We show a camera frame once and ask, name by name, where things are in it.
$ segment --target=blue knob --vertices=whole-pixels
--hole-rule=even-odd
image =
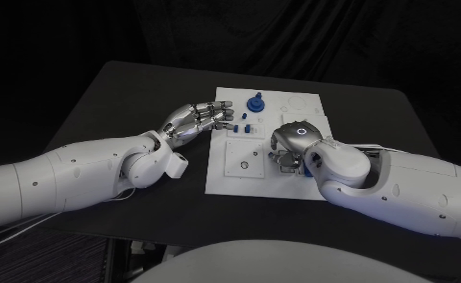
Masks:
[[[248,100],[246,107],[252,112],[260,112],[263,110],[263,106],[262,94],[258,92],[256,96]]]

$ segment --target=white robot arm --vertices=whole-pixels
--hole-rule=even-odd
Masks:
[[[321,196],[333,204],[412,231],[461,237],[461,167],[436,158],[354,146],[322,139],[305,121],[272,135],[289,151],[272,160],[286,167],[305,164]],[[373,148],[370,144],[357,146]]]
[[[129,188],[151,186],[187,167],[173,149],[204,130],[233,129],[232,102],[184,105],[160,130],[137,137],[65,145],[24,162],[0,166],[0,225],[29,216],[85,208]]]

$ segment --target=black tabletop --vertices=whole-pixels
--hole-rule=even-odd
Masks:
[[[128,137],[157,130],[186,103],[214,100],[216,87],[318,93],[335,139],[376,143],[438,157],[428,134],[396,90],[109,62],[47,145]],[[160,181],[124,201],[62,213],[43,226],[82,234],[199,247],[273,239],[325,245],[417,273],[461,276],[461,240],[428,236],[328,202],[204,194],[210,134],[177,152],[181,179]]]

